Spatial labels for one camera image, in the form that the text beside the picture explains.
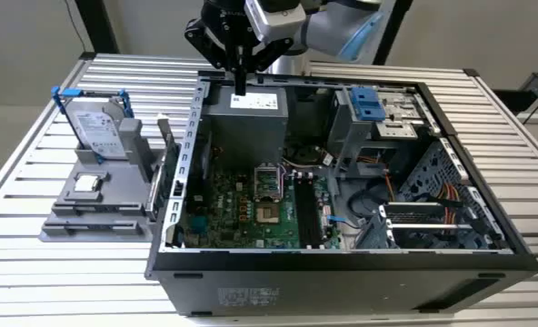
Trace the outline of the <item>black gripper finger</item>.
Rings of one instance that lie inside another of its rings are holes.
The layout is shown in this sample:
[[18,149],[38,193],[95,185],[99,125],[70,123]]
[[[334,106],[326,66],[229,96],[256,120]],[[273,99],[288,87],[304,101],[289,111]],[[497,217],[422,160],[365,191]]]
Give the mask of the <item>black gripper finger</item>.
[[238,46],[232,38],[225,39],[224,48],[208,34],[208,26],[202,19],[193,19],[185,30],[185,37],[208,61],[218,69],[224,68],[234,76],[236,94],[241,94],[241,68],[238,62]]
[[253,46],[244,47],[241,55],[241,94],[246,95],[248,74],[262,72],[293,47],[293,38],[272,41],[256,54]]

